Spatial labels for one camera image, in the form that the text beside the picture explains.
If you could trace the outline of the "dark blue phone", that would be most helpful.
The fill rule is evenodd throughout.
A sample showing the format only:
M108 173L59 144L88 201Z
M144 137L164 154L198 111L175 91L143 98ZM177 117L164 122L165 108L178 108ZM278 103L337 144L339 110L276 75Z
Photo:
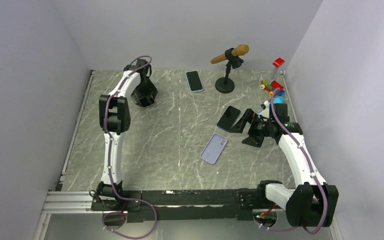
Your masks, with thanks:
M233 124L236 122L238 117L240 116L241 111L231 105L227 107L216 126L226 132L228 132Z

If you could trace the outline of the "lavender phone case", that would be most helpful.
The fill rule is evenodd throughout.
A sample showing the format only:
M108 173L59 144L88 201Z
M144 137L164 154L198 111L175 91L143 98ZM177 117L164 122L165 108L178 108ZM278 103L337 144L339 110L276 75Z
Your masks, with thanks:
M200 158L203 161L214 165L223 152L227 143L227 138L218 133L214 133L200 154Z

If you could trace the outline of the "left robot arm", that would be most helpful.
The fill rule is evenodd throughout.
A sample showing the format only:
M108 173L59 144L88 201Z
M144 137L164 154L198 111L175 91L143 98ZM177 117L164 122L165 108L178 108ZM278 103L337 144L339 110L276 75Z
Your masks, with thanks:
M104 164L101 180L90 191L93 211L120 211L126 204L123 196L122 150L132 118L129 99L141 108L156 103L158 90L152 83L152 58L143 55L128 64L116 87L98 99L99 126L104 133Z

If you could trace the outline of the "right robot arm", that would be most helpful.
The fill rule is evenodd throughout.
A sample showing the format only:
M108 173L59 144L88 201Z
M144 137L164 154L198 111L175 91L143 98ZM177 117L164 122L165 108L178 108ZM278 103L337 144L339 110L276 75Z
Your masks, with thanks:
M330 227L339 198L337 187L329 185L315 167L300 125L290 121L287 104L274 103L266 110L268 117L263 117L248 108L229 132L242 133L249 123L242 144L260 148L264 139L274 139L287 159L295 188L289 189L278 180L262 180L255 190L237 194L241 209L279 207L292 227Z

